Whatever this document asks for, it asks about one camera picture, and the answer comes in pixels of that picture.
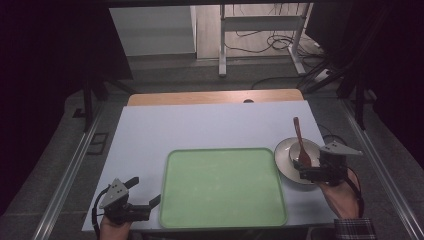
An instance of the green tray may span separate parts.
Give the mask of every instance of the green tray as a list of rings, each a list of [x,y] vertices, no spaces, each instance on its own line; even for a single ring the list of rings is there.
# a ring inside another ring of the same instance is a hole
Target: green tray
[[[163,227],[269,227],[286,220],[279,172],[269,149],[169,154],[160,209]]]

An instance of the metal rail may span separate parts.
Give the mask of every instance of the metal rail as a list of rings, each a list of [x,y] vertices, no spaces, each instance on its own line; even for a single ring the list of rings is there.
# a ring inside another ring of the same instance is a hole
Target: metal rail
[[[72,183],[74,182],[75,176],[81,166],[81,162],[88,149],[91,138],[97,128],[100,116],[103,112],[104,102],[100,102],[100,105],[96,108],[94,113],[94,121],[91,127],[81,138],[78,148],[75,151],[71,162],[68,165],[53,197],[50,200],[49,205],[44,212],[43,217],[38,224],[37,229],[32,237],[34,240],[48,239],[59,216],[59,213],[65,203],[66,197],[68,196],[69,190],[71,189]]]
[[[421,229],[418,220],[412,211],[409,203],[400,192],[393,178],[390,176],[389,171],[384,165],[380,155],[375,149],[373,143],[366,131],[363,131],[361,127],[356,123],[354,113],[349,105],[349,100],[342,100],[342,108],[345,111],[345,115],[349,120],[350,125],[353,128],[359,142],[363,146],[364,153],[368,157],[373,166],[378,178],[380,179],[387,195],[389,196],[392,204],[395,207],[401,221],[405,225],[406,230],[409,233],[411,239],[424,239],[424,233]]]

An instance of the sleeve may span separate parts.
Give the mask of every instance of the sleeve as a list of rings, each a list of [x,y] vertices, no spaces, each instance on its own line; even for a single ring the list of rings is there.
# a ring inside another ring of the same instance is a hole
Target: sleeve
[[[374,226],[369,218],[335,219],[334,227],[338,240],[375,240]]]

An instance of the wooden spoon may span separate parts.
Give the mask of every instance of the wooden spoon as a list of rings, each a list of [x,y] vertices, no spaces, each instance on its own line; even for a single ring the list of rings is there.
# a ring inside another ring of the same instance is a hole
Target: wooden spoon
[[[298,161],[304,167],[312,167],[311,157],[309,157],[308,153],[306,153],[305,147],[303,146],[302,134],[300,133],[299,118],[298,117],[293,118],[293,123],[294,123],[294,129],[296,130],[297,139],[300,145]]]

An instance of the metal frame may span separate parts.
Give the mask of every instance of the metal frame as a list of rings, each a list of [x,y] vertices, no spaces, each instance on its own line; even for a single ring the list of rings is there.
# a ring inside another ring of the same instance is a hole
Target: metal frame
[[[300,16],[241,16],[225,17],[225,5],[220,5],[221,38],[219,48],[219,76],[227,74],[227,57],[225,47],[225,33],[235,31],[295,31],[293,44],[288,47],[296,71],[305,75],[306,71],[297,54],[300,37],[306,22],[310,3],[307,3]]]
[[[384,190],[386,190],[387,196],[394,205],[401,221],[405,225],[405,229],[408,231],[411,239],[424,239],[424,232],[415,216],[412,208],[409,206],[408,201],[400,192],[393,178],[390,176],[383,160],[375,149],[372,141],[368,137],[365,130],[362,130],[360,125],[355,121],[353,110],[350,106],[349,100],[341,100],[342,108],[345,116],[347,117],[353,131],[355,132],[359,142],[361,143],[364,153],[370,160],[377,177],[382,182]]]
[[[96,131],[103,107],[104,103],[100,102],[100,106],[97,107],[95,112],[93,124],[91,124],[88,131],[85,132],[81,138],[78,148],[75,151],[62,179],[60,180],[60,183],[57,186],[32,239],[49,239],[60,211],[62,210],[63,204],[65,203],[66,197],[71,190],[72,183],[78,173],[82,160],[84,159],[85,153],[87,152],[88,146],[90,145],[91,138]]]

